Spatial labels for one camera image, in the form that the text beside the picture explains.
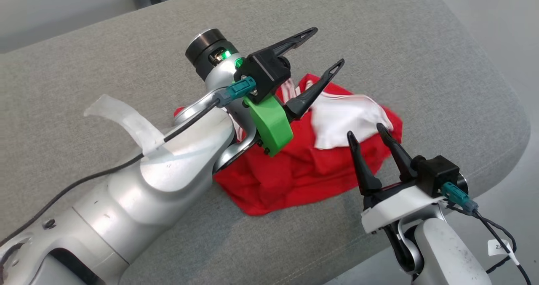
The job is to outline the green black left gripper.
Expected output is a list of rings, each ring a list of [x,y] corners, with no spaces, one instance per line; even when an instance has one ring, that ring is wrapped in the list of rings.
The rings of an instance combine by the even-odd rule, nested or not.
[[[263,61],[283,56],[288,51],[302,46],[317,32],[317,27],[298,32],[287,39],[257,51],[257,59]],[[288,100],[286,111],[275,95],[268,95],[258,104],[249,97],[244,97],[244,103],[249,109],[259,134],[261,146],[268,156],[274,157],[293,139],[294,134],[289,120],[300,120],[303,117],[344,64],[345,59],[338,60],[322,74],[316,83],[300,95]]]

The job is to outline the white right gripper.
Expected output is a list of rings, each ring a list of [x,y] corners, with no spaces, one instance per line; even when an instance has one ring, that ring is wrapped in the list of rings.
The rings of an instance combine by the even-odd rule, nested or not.
[[[377,123],[376,128],[384,145],[392,154],[399,170],[400,181],[406,183],[416,179],[417,172],[411,166],[410,155],[382,123]],[[364,196],[365,208],[361,214],[361,223],[366,233],[377,231],[395,221],[410,217],[432,204],[438,208],[438,214],[435,214],[435,217],[446,221],[438,204],[442,197],[431,197],[417,186],[402,189],[385,200],[375,201],[374,194],[382,190],[382,183],[372,174],[362,156],[360,143],[352,131],[347,132],[347,139],[358,187],[361,195]]]

